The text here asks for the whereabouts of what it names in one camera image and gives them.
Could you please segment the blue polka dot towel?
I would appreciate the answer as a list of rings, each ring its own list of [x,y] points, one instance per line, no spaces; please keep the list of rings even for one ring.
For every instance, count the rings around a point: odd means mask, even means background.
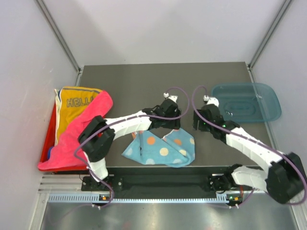
[[[150,131],[134,132],[132,136],[122,156],[137,163],[181,168],[195,160],[195,139],[182,128],[162,138]]]

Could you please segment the pink towel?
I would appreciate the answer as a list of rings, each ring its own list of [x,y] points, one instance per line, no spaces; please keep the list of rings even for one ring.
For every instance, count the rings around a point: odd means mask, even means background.
[[[38,163],[38,169],[84,166],[84,162],[74,157],[74,151],[79,146],[78,137],[95,116],[104,117],[112,106],[113,100],[109,93],[101,90],[87,108],[67,126],[61,134],[58,144],[54,144],[48,151],[48,160]]]

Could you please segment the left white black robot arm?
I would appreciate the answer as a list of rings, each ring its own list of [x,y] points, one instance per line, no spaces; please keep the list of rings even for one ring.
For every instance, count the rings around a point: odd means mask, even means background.
[[[98,190],[107,188],[109,179],[105,157],[115,139],[156,128],[179,129],[181,110],[177,96],[170,95],[153,108],[144,108],[135,114],[119,118],[95,116],[78,137],[85,154],[92,184]]]

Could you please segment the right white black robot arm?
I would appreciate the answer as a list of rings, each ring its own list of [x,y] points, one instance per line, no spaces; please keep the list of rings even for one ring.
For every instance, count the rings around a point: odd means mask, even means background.
[[[206,104],[195,109],[193,128],[210,132],[215,139],[240,151],[260,167],[252,169],[241,164],[228,167],[222,176],[222,189],[249,186],[268,193],[280,204],[289,204],[292,198],[307,191],[307,177],[297,154],[284,154],[265,145],[236,122],[224,120],[216,105]]]

